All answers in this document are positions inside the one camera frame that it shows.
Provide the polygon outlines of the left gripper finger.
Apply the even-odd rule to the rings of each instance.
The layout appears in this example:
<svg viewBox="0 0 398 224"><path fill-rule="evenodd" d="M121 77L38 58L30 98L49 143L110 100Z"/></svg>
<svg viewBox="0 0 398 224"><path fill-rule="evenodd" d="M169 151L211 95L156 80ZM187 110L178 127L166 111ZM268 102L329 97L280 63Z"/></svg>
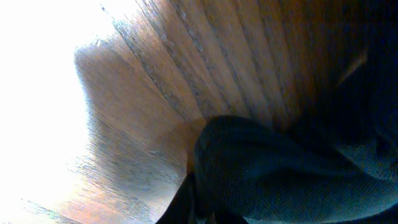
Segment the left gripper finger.
<svg viewBox="0 0 398 224"><path fill-rule="evenodd" d="M195 176L189 173L156 224L197 224Z"/></svg>

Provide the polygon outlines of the black polo shirt white logo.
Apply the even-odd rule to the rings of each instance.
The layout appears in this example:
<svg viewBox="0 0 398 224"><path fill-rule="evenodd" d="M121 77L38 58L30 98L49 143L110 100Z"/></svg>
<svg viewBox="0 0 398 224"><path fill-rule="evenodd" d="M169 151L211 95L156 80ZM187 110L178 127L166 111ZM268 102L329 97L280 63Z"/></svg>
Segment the black polo shirt white logo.
<svg viewBox="0 0 398 224"><path fill-rule="evenodd" d="M368 59L286 133L212 119L194 149L197 210L336 223L397 203L397 2L370 1Z"/></svg>

